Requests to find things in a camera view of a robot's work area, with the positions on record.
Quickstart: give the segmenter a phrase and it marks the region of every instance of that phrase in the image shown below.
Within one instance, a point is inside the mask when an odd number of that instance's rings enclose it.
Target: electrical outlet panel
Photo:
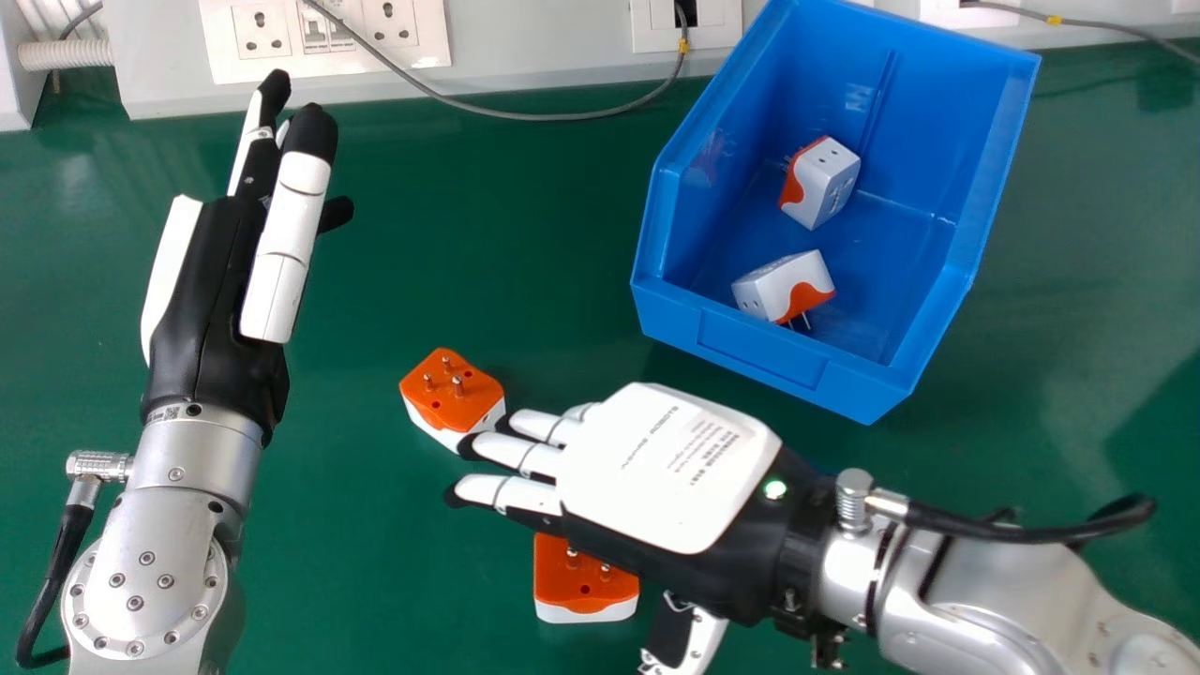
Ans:
[[[742,40],[742,0],[689,0],[680,5],[692,49],[733,47]],[[679,49],[674,0],[630,0],[629,12],[635,54]]]
[[[1019,0],[996,0],[1020,7]],[[1002,10],[960,7],[959,0],[920,0],[917,18],[936,26],[960,30],[965,28],[998,28],[1016,25],[1021,17]]]
[[[300,0],[199,0],[215,84],[386,70],[344,30]],[[443,0],[322,0],[373,47],[406,68],[450,65]]]

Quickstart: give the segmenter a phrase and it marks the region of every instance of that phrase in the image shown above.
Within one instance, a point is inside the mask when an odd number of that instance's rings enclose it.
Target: green tabletop surface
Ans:
[[[1117,597],[1200,635],[1194,71],[1147,44],[1045,54],[976,286],[917,390],[874,426],[638,330],[628,280],[649,169],[704,84],[578,124],[427,100],[331,108],[331,193],[358,216],[319,243],[288,347],[292,396],[254,491],[230,673],[635,668],[648,611],[539,623],[529,532],[443,506],[472,467],[413,428],[396,389],[437,346],[496,375],[510,407],[562,411],[661,382],[760,417],[823,467],[860,466],[964,513],[1013,504],[1022,522],[1063,524],[1153,494],[1147,526],[1084,556]],[[589,109],[647,86],[480,100]],[[131,123],[110,73],[77,71],[47,89],[32,132],[0,136],[6,655],[46,569],[66,454],[137,444],[138,322],[163,217],[176,193],[224,192],[240,125]],[[41,645],[61,638],[55,614]],[[865,638],[845,656],[857,673],[900,673]],[[808,668],[806,644],[763,625],[731,629],[712,673]]]

